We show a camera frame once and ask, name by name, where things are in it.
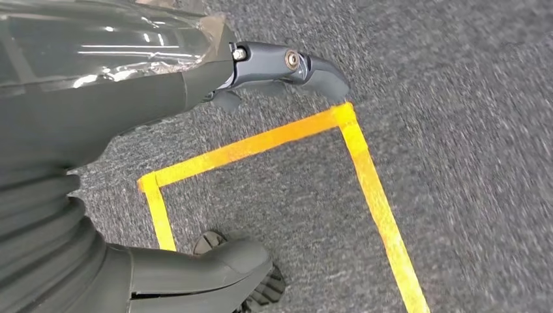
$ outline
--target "gray carpet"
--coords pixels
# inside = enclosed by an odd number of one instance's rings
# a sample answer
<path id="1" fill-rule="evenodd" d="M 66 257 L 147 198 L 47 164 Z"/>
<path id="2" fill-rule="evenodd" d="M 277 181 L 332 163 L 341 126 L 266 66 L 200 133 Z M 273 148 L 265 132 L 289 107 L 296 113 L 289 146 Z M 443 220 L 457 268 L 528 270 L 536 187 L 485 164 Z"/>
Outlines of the gray carpet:
<path id="1" fill-rule="evenodd" d="M 553 307 L 553 3 L 208 3 L 240 36 L 334 60 L 432 312 Z M 246 94 L 117 138 L 80 169 L 106 237 L 156 247 L 143 174 L 328 107 Z M 290 283 L 272 312 L 405 312 L 339 132 L 163 190 L 177 246 L 217 228 L 263 241 Z"/>

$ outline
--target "screw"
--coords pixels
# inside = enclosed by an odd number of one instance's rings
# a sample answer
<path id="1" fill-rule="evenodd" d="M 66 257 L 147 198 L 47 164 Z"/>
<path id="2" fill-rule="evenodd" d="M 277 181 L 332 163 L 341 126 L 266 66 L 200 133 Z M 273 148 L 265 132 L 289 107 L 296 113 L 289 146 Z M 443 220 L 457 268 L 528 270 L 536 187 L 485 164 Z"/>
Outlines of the screw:
<path id="1" fill-rule="evenodd" d="M 248 57 L 248 54 L 243 48 L 236 48 L 232 51 L 232 58 L 234 61 L 242 61 L 243 59 L 246 59 L 246 57 Z"/>
<path id="2" fill-rule="evenodd" d="M 296 51 L 288 50 L 285 56 L 286 66 L 291 70 L 297 70 L 299 66 L 299 56 Z"/>

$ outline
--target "dark gray rubber boot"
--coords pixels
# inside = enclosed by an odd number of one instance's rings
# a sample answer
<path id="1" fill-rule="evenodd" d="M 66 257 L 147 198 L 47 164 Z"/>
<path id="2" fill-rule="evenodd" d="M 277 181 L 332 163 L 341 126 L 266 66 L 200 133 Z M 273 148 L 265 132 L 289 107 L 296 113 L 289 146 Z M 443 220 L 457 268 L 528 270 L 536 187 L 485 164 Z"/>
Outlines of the dark gray rubber boot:
<path id="1" fill-rule="evenodd" d="M 216 231 L 207 231 L 196 241 L 193 254 L 203 256 L 220 246 L 232 243 L 233 241 L 227 241 L 223 235 Z M 267 276 L 234 313 L 261 312 L 266 306 L 279 302 L 285 289 L 284 277 L 278 267 L 273 265 Z"/>

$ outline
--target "floor marking tape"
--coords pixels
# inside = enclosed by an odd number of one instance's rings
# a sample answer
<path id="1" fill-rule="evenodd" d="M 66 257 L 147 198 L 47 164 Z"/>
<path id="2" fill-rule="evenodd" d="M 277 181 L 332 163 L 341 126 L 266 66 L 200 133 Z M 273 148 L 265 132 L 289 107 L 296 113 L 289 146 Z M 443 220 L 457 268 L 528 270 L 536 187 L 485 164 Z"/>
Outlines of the floor marking tape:
<path id="1" fill-rule="evenodd" d="M 381 235 L 407 311 L 429 313 L 430 309 L 370 157 L 353 105 L 349 102 L 144 175 L 138 184 L 146 195 L 160 248 L 176 250 L 161 187 L 335 127 L 340 128 L 350 152 L 359 184 Z"/>
<path id="2" fill-rule="evenodd" d="M 370 214 L 382 237 L 405 307 L 409 313 L 429 313 L 430 308 L 426 303 L 415 269 L 411 264 L 388 199 L 378 178 L 353 106 L 340 106 L 333 108 L 332 111 L 350 151 L 359 184 L 365 195 Z"/>

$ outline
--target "yellow tape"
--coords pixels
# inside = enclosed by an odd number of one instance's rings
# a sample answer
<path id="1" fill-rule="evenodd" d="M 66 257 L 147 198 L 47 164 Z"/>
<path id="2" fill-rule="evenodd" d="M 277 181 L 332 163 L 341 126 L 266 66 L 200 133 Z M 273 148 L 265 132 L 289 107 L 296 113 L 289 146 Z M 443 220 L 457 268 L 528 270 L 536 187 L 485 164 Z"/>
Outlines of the yellow tape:
<path id="1" fill-rule="evenodd" d="M 324 111 L 155 171 L 153 175 L 156 176 L 159 187 L 167 186 L 336 126 L 332 113 Z"/>
<path id="2" fill-rule="evenodd" d="M 370 157 L 368 145 L 351 105 L 333 109 L 342 131 L 370 214 L 382 237 L 392 273 L 409 313 L 429 313 L 430 308 L 409 259 L 405 244 Z"/>
<path id="3" fill-rule="evenodd" d="M 171 232 L 167 208 L 165 208 L 163 196 L 157 185 L 156 177 L 152 174 L 147 174 L 139 180 L 139 185 L 146 195 L 148 206 L 150 207 L 150 214 L 152 215 L 159 249 L 176 251 L 177 247 L 175 246 L 175 240 Z"/>
<path id="4" fill-rule="evenodd" d="M 142 177 L 139 180 L 139 186 L 145 193 L 150 206 L 160 248 L 175 250 L 175 241 L 160 187 L 334 127 L 340 127 L 342 131 L 355 165 L 359 184 L 382 237 L 407 311 L 409 313 L 429 313 L 430 309 L 370 157 L 365 137 L 357 123 L 353 105 L 349 102 Z"/>

